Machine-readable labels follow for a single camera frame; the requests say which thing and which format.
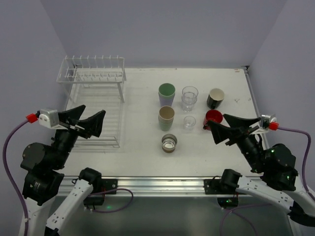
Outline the red cup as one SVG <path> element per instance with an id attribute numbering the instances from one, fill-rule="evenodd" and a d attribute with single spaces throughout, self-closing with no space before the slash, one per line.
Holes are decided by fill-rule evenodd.
<path id="1" fill-rule="evenodd" d="M 221 123 L 223 121 L 223 115 L 220 111 L 218 110 L 209 110 L 206 115 L 205 115 L 205 118 L 203 120 L 203 129 L 204 130 L 211 130 L 209 125 L 207 124 L 208 121 L 215 121 L 217 123 Z"/>

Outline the black mug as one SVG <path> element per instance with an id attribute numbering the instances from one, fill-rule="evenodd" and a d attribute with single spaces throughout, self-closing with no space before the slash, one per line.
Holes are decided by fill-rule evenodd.
<path id="1" fill-rule="evenodd" d="M 224 92 L 223 90 L 219 89 L 219 88 L 214 88 L 212 90 L 210 90 L 208 97 L 207 97 L 207 106 L 210 109 L 216 109 L 219 107 L 219 105 L 222 103 L 222 101 L 224 100 Z"/>

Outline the clear faceted glass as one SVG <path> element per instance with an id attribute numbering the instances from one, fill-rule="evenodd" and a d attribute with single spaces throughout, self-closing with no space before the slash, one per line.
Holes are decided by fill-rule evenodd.
<path id="1" fill-rule="evenodd" d="M 185 112 L 193 110 L 194 105 L 197 102 L 198 89 L 193 86 L 186 86 L 182 90 L 182 109 Z"/>

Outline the brown and cream cup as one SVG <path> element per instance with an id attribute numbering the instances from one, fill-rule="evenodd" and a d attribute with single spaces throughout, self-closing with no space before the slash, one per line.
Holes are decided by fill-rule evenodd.
<path id="1" fill-rule="evenodd" d="M 173 134 L 166 134 L 161 139 L 162 150 L 166 153 L 172 153 L 177 145 L 177 137 Z"/>

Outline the beige cup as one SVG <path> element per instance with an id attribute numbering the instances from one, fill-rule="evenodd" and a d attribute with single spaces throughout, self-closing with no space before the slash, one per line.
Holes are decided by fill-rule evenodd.
<path id="1" fill-rule="evenodd" d="M 171 106 L 162 106 L 158 112 L 158 120 L 162 123 L 171 123 L 174 119 L 175 111 Z"/>

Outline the green cup shelf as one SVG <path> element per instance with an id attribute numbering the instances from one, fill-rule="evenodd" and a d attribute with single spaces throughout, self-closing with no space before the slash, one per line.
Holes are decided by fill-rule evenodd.
<path id="1" fill-rule="evenodd" d="M 168 131 L 172 127 L 173 119 L 170 120 L 159 119 L 158 124 L 162 131 Z"/>
<path id="2" fill-rule="evenodd" d="M 158 93 L 160 96 L 164 97 L 165 99 L 170 99 L 171 97 L 175 96 L 176 89 L 173 84 L 164 83 L 159 86 Z"/>

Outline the lavender cup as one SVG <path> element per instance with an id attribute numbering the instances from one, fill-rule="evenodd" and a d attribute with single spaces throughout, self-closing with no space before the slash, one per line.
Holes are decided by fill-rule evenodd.
<path id="1" fill-rule="evenodd" d="M 170 96 L 165 96 L 165 95 L 162 95 L 161 93 L 159 93 L 158 97 L 159 97 L 159 103 L 160 103 L 161 107 L 163 107 L 163 106 L 170 106 L 171 107 L 173 104 L 175 94 L 172 94 Z"/>

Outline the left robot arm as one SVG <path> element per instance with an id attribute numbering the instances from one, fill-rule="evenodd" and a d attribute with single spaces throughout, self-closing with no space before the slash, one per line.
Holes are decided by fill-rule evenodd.
<path id="1" fill-rule="evenodd" d="M 27 207 L 25 227 L 29 236 L 59 236 L 65 225 L 83 201 L 94 191 L 101 190 L 101 173 L 83 169 L 59 208 L 50 214 L 64 174 L 59 170 L 64 165 L 78 137 L 99 137 L 106 112 L 101 110 L 86 119 L 80 119 L 86 106 L 80 105 L 67 111 L 41 109 L 28 117 L 40 125 L 55 130 L 50 145 L 32 143 L 23 151 L 21 168 L 28 173 L 25 177 L 22 196 Z"/>

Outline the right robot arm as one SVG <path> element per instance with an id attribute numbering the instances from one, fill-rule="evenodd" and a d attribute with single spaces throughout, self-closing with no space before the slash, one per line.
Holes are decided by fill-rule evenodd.
<path id="1" fill-rule="evenodd" d="M 204 184 L 225 194 L 243 193 L 260 198 L 282 209 L 292 221 L 314 227 L 315 193 L 307 186 L 305 175 L 296 170 L 296 157 L 284 144 L 263 148 L 261 135 L 281 129 L 276 117 L 240 118 L 224 114 L 223 118 L 228 126 L 210 119 L 204 122 L 204 129 L 211 130 L 215 144 L 237 145 L 251 172 L 260 174 L 263 183 L 225 169 L 220 179 L 206 180 Z"/>

